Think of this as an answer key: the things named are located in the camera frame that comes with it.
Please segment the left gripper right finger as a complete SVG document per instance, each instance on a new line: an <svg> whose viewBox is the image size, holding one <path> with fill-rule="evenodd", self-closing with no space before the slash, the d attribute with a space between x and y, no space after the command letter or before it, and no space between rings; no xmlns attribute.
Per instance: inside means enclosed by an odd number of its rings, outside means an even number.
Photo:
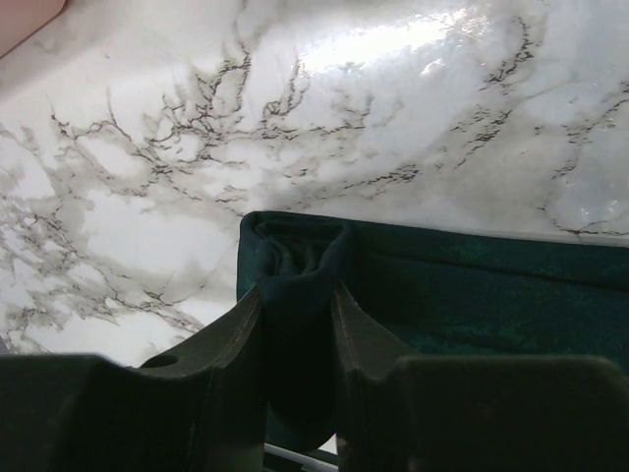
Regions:
<svg viewBox="0 0 629 472"><path fill-rule="evenodd" d="M624 471L628 379L592 356L422 355L343 284L331 304L342 471Z"/></svg>

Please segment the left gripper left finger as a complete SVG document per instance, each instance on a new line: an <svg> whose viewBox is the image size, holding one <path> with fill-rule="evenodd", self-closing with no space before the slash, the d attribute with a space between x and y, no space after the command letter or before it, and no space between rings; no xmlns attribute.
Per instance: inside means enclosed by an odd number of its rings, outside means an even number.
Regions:
<svg viewBox="0 0 629 472"><path fill-rule="evenodd" d="M1 360L5 471L258 471L266 393L261 300L137 368L97 355Z"/></svg>

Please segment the dark green tie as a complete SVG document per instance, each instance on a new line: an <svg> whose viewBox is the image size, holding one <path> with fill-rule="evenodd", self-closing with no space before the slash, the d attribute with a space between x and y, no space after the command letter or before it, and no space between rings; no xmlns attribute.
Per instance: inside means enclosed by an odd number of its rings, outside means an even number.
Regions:
<svg viewBox="0 0 629 472"><path fill-rule="evenodd" d="M628 363L628 252L255 211L237 294L257 289L271 366L266 435L308 450L333 434L337 283L423 354L588 354Z"/></svg>

